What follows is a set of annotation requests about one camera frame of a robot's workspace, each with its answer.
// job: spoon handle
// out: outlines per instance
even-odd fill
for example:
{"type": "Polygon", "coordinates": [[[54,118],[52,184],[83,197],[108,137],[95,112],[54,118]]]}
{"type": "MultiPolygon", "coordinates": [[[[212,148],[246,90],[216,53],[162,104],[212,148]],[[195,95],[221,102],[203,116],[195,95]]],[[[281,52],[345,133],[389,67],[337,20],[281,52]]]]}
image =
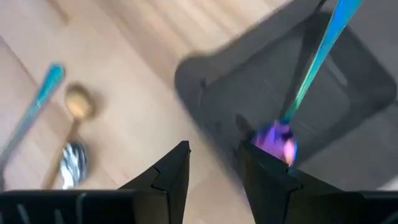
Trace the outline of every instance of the spoon handle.
{"type": "Polygon", "coordinates": [[[287,110],[285,116],[282,118],[284,123],[290,122],[294,113],[299,108],[311,82],[315,78],[315,75],[319,71],[323,61],[328,55],[336,39],[347,25],[355,11],[358,9],[362,0],[338,0],[336,3],[333,14],[331,15],[328,27],[326,28],[325,34],[323,35],[322,41],[319,48],[312,60],[311,66],[304,78],[304,81],[298,90],[294,102],[287,110]]]}
{"type": "Polygon", "coordinates": [[[55,151],[55,154],[54,154],[54,156],[53,156],[53,158],[52,158],[52,160],[50,162],[49,169],[47,170],[46,174],[44,175],[44,180],[43,180],[42,186],[41,186],[41,188],[43,190],[49,190],[49,189],[52,188],[52,185],[53,185],[53,182],[55,180],[55,177],[57,176],[58,171],[60,169],[60,161],[61,161],[61,158],[62,158],[63,148],[68,143],[68,141],[70,140],[71,136],[73,135],[73,133],[77,129],[78,124],[79,124],[79,122],[76,119],[74,119],[72,121],[72,124],[69,127],[69,130],[68,130],[67,134],[65,135],[65,137],[62,140],[61,144],[59,145],[59,147],[55,151]]]}
{"type": "Polygon", "coordinates": [[[39,115],[43,106],[48,102],[52,93],[58,88],[65,74],[63,67],[59,64],[52,64],[47,71],[43,84],[30,103],[23,117],[19,120],[15,130],[13,130],[7,143],[3,146],[0,155],[0,169],[5,168],[9,157],[18,146],[30,127],[33,125],[36,117],[39,115]]]}

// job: spoon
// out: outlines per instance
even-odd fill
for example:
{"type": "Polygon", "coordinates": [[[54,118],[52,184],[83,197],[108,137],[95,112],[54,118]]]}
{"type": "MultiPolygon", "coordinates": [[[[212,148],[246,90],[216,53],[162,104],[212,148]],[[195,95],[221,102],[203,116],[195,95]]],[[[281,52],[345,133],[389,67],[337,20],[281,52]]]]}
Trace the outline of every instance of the spoon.
{"type": "Polygon", "coordinates": [[[339,0],[336,3],[322,41],[293,103],[282,119],[275,120],[273,123],[257,131],[255,136],[251,139],[251,142],[255,146],[284,161],[290,166],[293,164],[297,151],[297,143],[289,127],[289,123],[299,108],[311,82],[315,78],[315,75],[319,71],[330,49],[358,9],[360,3],[361,0],[339,0]]]}
{"type": "Polygon", "coordinates": [[[52,188],[52,184],[59,169],[60,160],[63,156],[64,146],[67,144],[78,125],[84,120],[91,118],[95,112],[94,100],[91,98],[86,89],[79,84],[72,84],[68,86],[67,92],[65,94],[65,103],[69,109],[69,112],[73,116],[72,125],[70,126],[60,147],[53,156],[53,159],[50,163],[50,168],[44,177],[42,189],[52,188]]]}
{"type": "Polygon", "coordinates": [[[30,103],[21,120],[19,120],[10,138],[7,140],[7,143],[3,146],[0,155],[1,190],[4,190],[3,171],[7,165],[9,158],[17,148],[20,141],[24,138],[30,127],[33,125],[43,107],[48,103],[54,91],[61,84],[64,77],[65,72],[63,71],[63,66],[61,64],[53,63],[50,65],[40,89],[34,96],[34,99],[30,103]]]}
{"type": "Polygon", "coordinates": [[[78,185],[87,176],[87,151],[80,142],[69,142],[64,148],[60,161],[63,177],[62,189],[70,189],[78,185]]]}

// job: wooden floor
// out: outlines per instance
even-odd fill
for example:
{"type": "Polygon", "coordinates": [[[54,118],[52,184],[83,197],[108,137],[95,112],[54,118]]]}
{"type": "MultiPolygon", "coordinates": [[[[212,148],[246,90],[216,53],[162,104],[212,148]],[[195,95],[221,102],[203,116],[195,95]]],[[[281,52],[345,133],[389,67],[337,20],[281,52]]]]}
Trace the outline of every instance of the wooden floor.
{"type": "Polygon", "coordinates": [[[187,55],[222,47],[284,1],[0,0],[0,145],[50,62],[67,73],[8,164],[7,189],[39,188],[71,123],[65,86],[78,81],[99,107],[79,132],[91,159],[80,188],[115,189],[189,140],[185,223],[253,223],[243,190],[179,102],[174,72],[187,55]]]}

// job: rainbow spoon handle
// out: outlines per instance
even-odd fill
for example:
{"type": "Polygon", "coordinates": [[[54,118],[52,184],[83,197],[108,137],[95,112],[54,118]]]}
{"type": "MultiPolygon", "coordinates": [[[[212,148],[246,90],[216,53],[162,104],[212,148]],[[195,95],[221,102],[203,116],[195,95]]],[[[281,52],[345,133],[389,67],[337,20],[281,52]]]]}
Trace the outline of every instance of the rainbow spoon handle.
{"type": "Polygon", "coordinates": [[[338,0],[336,3],[328,27],[326,28],[319,48],[312,60],[311,66],[305,75],[304,81],[298,90],[292,105],[282,118],[283,123],[289,123],[293,118],[323,61],[328,55],[333,44],[336,42],[336,39],[341,34],[341,31],[343,31],[348,21],[358,9],[361,1],[362,0],[338,0]]]}
{"type": "Polygon", "coordinates": [[[60,64],[51,64],[44,78],[43,84],[30,103],[23,117],[19,120],[17,126],[11,133],[7,143],[3,146],[0,155],[0,171],[3,171],[9,157],[20,141],[24,138],[34,121],[38,117],[41,109],[48,102],[52,93],[58,88],[65,74],[60,64]]]}

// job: black tray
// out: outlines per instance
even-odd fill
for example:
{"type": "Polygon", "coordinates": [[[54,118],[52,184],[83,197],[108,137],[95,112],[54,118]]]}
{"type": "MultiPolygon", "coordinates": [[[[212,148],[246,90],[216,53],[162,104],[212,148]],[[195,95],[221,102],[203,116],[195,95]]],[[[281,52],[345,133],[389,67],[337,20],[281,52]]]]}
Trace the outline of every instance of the black tray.
{"type": "MultiPolygon", "coordinates": [[[[227,48],[190,57],[178,67],[175,87],[179,97],[219,145],[228,164],[236,166],[241,140],[279,118],[291,102],[313,57],[302,53],[314,52],[301,48],[316,48],[330,17],[328,13],[311,14],[315,6],[316,1],[293,1],[227,48]]],[[[292,120],[298,142],[296,166],[384,110],[395,98],[392,77],[346,27],[292,120]]]]}

